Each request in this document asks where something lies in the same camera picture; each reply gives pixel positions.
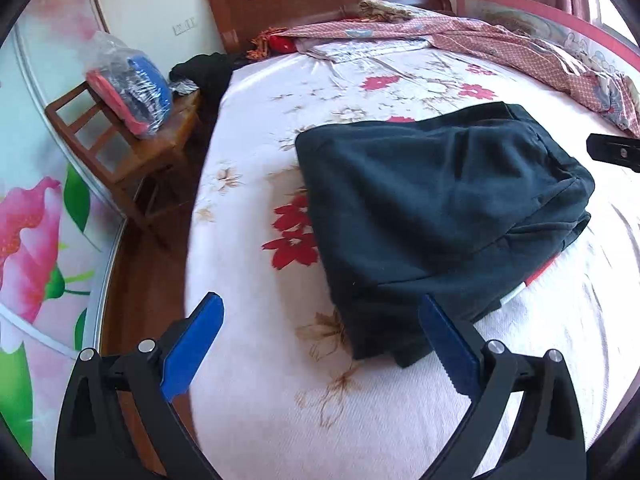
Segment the black Anta sweatpants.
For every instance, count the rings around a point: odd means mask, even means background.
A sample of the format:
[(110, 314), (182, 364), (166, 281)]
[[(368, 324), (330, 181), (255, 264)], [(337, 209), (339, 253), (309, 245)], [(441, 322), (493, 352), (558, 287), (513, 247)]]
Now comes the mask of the black Anta sweatpants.
[(523, 107), (313, 128), (295, 142), (331, 300), (357, 360), (431, 351), (431, 296), (476, 322), (582, 234), (590, 172)]

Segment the pink dotted quilt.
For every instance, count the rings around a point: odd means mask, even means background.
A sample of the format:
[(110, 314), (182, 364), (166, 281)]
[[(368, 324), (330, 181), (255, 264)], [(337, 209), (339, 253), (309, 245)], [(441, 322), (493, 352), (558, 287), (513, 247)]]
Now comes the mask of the pink dotted quilt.
[(362, 58), (367, 42), (380, 53), (390, 52), (390, 44), (400, 41), (401, 51), (430, 46), (471, 55), (518, 70), (567, 94), (620, 130), (639, 135), (639, 91), (629, 76), (585, 53), (574, 54), (549, 40), (511, 32), (501, 25), (441, 13), (437, 18), (387, 23), (362, 18), (358, 11), (356, 18), (268, 28), (253, 40), (254, 48), (246, 52), (246, 58), (257, 62), (274, 55), (268, 47), (268, 38), (274, 35), (295, 42), (309, 40), (316, 47), (324, 40), (336, 41), (343, 48), (350, 42), (356, 44), (355, 53), (318, 54), (334, 63)]

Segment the white floral bed sheet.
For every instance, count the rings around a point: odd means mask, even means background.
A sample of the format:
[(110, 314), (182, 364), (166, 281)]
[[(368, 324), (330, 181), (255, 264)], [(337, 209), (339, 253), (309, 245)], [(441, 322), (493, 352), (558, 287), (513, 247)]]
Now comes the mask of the white floral bed sheet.
[(186, 306), (224, 300), (190, 389), (226, 479), (415, 479), (469, 401), (424, 296), (521, 354), (562, 352), (587, 444), (639, 373), (639, 178), (616, 128), (435, 49), (237, 70), (193, 211)]

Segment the floral wardrobe sliding door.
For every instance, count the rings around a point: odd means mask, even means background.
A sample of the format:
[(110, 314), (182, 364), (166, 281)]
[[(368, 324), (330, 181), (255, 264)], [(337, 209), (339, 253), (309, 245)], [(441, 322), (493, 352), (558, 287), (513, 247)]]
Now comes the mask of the floral wardrobe sliding door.
[(44, 110), (84, 79), (96, 0), (30, 0), (1, 47), (1, 415), (47, 478), (78, 352), (100, 339), (122, 216)]

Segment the wooden chair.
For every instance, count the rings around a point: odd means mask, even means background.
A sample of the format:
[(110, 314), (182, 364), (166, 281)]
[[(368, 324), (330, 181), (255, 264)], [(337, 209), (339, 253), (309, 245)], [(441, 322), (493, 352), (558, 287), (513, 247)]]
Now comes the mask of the wooden chair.
[[(91, 96), (93, 104), (68, 124), (60, 110), (83, 94)], [(152, 198), (140, 208), (134, 186), (146, 179), (160, 182), (172, 172), (184, 184), (194, 182), (194, 167), (186, 156), (186, 144), (200, 124), (200, 99), (197, 91), (180, 96), (160, 130), (147, 139), (129, 131), (86, 82), (49, 104), (44, 114), (72, 153), (110, 191), (116, 206), (138, 228), (153, 234), (154, 222), (181, 207), (184, 201), (172, 190), (170, 194), (175, 200), (165, 208), (155, 209)]]

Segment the plastic bag of clothes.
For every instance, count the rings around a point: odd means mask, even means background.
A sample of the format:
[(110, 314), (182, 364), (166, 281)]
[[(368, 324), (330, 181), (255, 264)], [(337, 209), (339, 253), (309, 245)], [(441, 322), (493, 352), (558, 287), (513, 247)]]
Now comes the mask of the plastic bag of clothes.
[(98, 30), (87, 44), (85, 80), (139, 139), (152, 138), (172, 111), (163, 74), (142, 51)]

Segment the black clothes pile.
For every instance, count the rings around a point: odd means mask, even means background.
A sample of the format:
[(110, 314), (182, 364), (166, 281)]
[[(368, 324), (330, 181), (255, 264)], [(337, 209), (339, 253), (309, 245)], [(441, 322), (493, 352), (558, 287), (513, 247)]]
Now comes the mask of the black clothes pile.
[(204, 105), (216, 112), (230, 86), (233, 72), (249, 62), (242, 54), (198, 54), (175, 65), (168, 79), (172, 84), (191, 81), (200, 90)]

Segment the floral pillow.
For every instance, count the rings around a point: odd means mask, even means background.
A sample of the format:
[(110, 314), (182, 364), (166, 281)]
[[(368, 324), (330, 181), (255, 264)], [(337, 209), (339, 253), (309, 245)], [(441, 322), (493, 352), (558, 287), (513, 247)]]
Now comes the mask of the floral pillow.
[(435, 11), (386, 0), (361, 0), (358, 6), (362, 18), (379, 22), (400, 23), (414, 18), (438, 17), (438, 13)]

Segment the red pillow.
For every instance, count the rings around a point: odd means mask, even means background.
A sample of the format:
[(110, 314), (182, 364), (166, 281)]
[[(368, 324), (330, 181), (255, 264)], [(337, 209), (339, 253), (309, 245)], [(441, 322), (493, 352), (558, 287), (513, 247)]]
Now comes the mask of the red pillow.
[(274, 54), (290, 54), (297, 51), (294, 39), (278, 35), (268, 38), (268, 47)]

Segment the pink bed guard rail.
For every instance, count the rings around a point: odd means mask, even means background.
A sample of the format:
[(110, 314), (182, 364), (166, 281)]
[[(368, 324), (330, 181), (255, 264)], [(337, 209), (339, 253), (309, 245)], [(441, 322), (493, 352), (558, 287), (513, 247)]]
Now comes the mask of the pink bed guard rail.
[[(576, 18), (572, 14), (565, 13), (559, 9), (555, 9), (553, 6), (547, 6), (546, 4), (537, 2), (535, 0), (478, 0), (491, 3), (503, 4), (504, 6), (510, 6), (512, 9), (518, 9), (528, 13), (538, 15), (540, 18), (548, 18), (555, 23), (567, 26), (574, 32), (586, 36), (587, 38), (594, 40), (600, 46), (607, 48), (619, 58), (624, 60), (628, 65), (632, 66), (635, 70), (639, 69), (639, 55), (634, 52), (630, 47), (623, 44), (620, 40), (614, 36), (605, 32), (597, 26)], [(465, 0), (457, 0), (457, 10), (460, 13), (465, 13)]]

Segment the white wall socket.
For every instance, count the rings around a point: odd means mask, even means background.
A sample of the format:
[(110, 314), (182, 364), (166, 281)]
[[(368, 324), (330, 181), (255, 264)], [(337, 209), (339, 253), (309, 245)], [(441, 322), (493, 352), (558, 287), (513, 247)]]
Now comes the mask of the white wall socket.
[(186, 20), (172, 26), (172, 30), (176, 36), (180, 36), (196, 27), (195, 18), (187, 18)]

